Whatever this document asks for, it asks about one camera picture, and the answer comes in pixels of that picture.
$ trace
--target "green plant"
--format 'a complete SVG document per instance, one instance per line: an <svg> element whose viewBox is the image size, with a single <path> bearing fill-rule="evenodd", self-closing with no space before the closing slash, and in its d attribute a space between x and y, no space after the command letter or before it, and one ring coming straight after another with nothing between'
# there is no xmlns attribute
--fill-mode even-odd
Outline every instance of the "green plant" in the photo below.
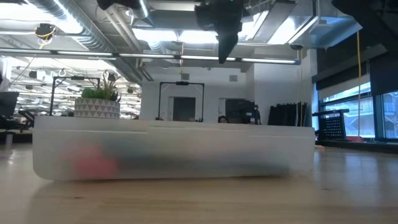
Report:
<svg viewBox="0 0 398 224"><path fill-rule="evenodd" d="M111 100L120 102L121 96L119 97L119 92L115 82L120 77L117 77L115 81L109 81L105 78L105 75L102 76L102 83L98 86L97 83L91 82L95 88L86 87L81 93L82 98L92 98L92 99L102 99L102 100Z"/></svg>

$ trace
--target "computer monitor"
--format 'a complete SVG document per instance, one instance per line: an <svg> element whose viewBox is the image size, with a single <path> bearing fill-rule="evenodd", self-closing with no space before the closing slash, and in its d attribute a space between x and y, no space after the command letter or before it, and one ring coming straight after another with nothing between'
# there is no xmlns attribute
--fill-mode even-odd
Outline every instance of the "computer monitor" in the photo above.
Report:
<svg viewBox="0 0 398 224"><path fill-rule="evenodd" d="M0 116L14 115L18 92L0 92Z"/></svg>

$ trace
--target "red object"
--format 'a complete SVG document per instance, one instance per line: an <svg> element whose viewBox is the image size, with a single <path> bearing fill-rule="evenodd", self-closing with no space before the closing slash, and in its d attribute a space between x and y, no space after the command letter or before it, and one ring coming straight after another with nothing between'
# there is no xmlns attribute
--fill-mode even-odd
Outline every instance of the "red object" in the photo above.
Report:
<svg viewBox="0 0 398 224"><path fill-rule="evenodd" d="M364 142L362 137L358 136L347 136L347 140L352 141L352 142Z"/></svg>
<svg viewBox="0 0 398 224"><path fill-rule="evenodd" d="M112 179L118 172L116 159L106 157L99 144L79 142L69 150L66 160L79 179Z"/></svg>

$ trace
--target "person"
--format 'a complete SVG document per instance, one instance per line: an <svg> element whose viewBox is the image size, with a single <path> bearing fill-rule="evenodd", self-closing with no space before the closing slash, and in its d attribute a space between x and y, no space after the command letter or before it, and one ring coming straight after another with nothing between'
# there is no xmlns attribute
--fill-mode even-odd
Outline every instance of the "person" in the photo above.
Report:
<svg viewBox="0 0 398 224"><path fill-rule="evenodd" d="M219 123L224 123L224 124L229 123L228 118L226 116L219 116L218 117L218 122Z"/></svg>

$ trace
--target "desk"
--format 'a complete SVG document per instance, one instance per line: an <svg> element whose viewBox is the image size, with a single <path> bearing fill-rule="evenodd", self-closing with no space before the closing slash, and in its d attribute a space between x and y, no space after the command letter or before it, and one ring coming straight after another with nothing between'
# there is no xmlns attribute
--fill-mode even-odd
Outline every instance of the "desk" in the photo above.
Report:
<svg viewBox="0 0 398 224"><path fill-rule="evenodd" d="M0 223L398 223L398 156L326 148L295 178L53 182L0 156Z"/></svg>

